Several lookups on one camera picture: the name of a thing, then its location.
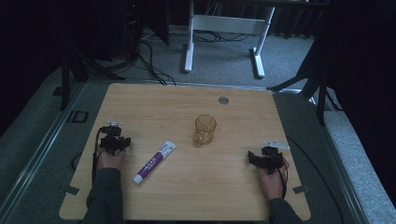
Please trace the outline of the black tripod stand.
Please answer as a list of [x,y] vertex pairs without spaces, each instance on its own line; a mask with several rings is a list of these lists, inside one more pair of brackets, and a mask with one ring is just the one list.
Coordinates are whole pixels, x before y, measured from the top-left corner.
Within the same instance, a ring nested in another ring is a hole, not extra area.
[[339,51],[336,49],[312,47],[305,56],[296,76],[269,87],[268,91],[282,91],[288,86],[305,79],[306,83],[302,88],[301,95],[304,98],[309,98],[318,91],[317,119],[321,125],[325,125],[324,109],[326,96],[328,95],[329,78],[338,56]]
[[108,69],[104,68],[101,64],[90,59],[88,56],[85,56],[81,51],[79,51],[75,47],[73,46],[67,47],[65,49],[64,56],[62,59],[62,87],[61,87],[62,103],[60,108],[61,111],[66,109],[71,99],[69,72],[72,72],[77,82],[86,82],[89,78],[89,75],[85,69],[84,66],[85,63],[87,65],[90,65],[93,69],[95,69],[99,73],[104,74],[107,77],[116,80],[124,80],[124,77],[120,77],[110,72]]

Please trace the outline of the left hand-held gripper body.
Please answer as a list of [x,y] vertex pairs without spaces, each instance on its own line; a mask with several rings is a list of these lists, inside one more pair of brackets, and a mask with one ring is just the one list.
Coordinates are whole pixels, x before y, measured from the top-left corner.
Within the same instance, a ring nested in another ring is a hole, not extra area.
[[124,145],[124,139],[121,135],[120,124],[116,121],[109,121],[107,126],[100,129],[100,133],[104,133],[106,136],[101,139],[100,147],[106,150],[109,154],[116,156],[119,148],[127,148]]

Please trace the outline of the amber glass cup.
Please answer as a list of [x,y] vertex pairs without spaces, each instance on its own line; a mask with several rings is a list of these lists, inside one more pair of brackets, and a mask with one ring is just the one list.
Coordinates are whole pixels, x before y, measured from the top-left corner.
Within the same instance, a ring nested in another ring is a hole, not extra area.
[[217,128],[216,120],[209,115],[201,115],[195,120],[195,130],[192,142],[195,147],[208,145],[212,142],[214,131]]

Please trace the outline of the black rectangular frame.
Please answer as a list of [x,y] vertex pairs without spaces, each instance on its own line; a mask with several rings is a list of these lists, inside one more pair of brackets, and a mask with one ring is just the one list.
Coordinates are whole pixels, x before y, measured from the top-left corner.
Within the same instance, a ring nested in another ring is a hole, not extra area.
[[87,111],[71,111],[68,115],[67,123],[84,123],[87,121],[89,113]]

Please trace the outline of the white desk frame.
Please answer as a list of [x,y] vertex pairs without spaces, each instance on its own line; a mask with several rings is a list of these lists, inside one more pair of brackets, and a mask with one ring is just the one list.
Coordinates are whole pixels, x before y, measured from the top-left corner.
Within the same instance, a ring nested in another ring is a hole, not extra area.
[[194,1],[190,0],[188,26],[189,42],[187,45],[184,71],[189,73],[192,70],[194,53],[193,34],[195,31],[257,35],[259,37],[259,41],[257,46],[251,50],[251,57],[255,64],[257,76],[259,78],[264,78],[265,73],[261,53],[275,9],[275,7],[269,7],[269,11],[266,13],[266,17],[264,19],[209,16],[196,14],[194,12]]

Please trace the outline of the purple and white toothpaste tube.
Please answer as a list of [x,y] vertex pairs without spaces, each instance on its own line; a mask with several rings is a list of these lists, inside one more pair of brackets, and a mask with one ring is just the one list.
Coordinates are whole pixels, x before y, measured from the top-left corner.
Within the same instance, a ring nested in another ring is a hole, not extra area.
[[162,147],[156,152],[156,154],[140,169],[140,171],[134,176],[133,181],[136,185],[140,185],[146,177],[175,149],[177,145],[172,141],[167,140],[163,143]]

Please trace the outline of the metal floor rail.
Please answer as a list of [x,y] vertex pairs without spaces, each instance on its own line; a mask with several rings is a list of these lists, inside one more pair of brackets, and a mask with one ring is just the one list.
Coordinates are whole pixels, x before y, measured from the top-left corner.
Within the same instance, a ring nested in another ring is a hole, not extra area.
[[41,163],[49,153],[53,142],[71,115],[72,109],[81,92],[85,89],[85,86],[85,83],[78,83],[72,90],[69,103],[64,107],[63,111],[58,113],[55,121],[52,122],[49,130],[36,148],[35,153],[21,170],[7,197],[0,204],[0,224],[7,224],[8,220],[12,217],[26,190],[28,190],[32,180],[35,178],[35,174],[40,168]]

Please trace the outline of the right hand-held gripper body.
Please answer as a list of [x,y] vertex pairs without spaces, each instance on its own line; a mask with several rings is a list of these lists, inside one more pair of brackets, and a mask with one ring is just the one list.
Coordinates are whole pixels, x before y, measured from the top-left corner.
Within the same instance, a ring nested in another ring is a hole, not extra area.
[[263,142],[262,158],[268,175],[284,165],[283,153],[280,149],[290,150],[290,146],[277,140]]

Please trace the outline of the person's right hand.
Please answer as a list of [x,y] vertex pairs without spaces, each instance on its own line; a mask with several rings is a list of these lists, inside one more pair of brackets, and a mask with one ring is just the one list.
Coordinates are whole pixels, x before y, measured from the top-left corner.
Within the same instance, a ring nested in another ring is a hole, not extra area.
[[289,163],[284,159],[284,165],[276,172],[268,175],[267,170],[257,168],[258,177],[262,186],[262,191],[265,199],[269,202],[275,198],[283,199],[286,193],[287,175],[286,171],[289,168]]

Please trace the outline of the dark computer tower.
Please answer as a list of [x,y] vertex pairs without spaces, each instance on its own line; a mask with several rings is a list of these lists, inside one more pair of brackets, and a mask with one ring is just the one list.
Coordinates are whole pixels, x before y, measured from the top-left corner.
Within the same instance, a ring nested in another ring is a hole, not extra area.
[[142,0],[120,0],[123,21],[121,54],[134,60],[144,29],[144,4]]

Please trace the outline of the dark curtain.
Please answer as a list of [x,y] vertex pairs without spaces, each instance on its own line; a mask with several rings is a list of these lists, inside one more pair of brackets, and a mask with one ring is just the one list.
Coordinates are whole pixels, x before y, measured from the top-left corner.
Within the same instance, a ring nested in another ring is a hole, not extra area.
[[335,0],[316,44],[329,85],[396,203],[396,0]]

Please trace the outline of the person's left hand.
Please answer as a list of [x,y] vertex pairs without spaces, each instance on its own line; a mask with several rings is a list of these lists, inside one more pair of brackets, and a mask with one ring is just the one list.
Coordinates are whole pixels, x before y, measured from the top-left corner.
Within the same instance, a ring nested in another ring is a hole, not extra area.
[[114,156],[109,154],[106,150],[99,148],[96,170],[99,171],[106,168],[114,168],[120,171],[125,155],[126,152],[124,150],[121,150],[116,156]]

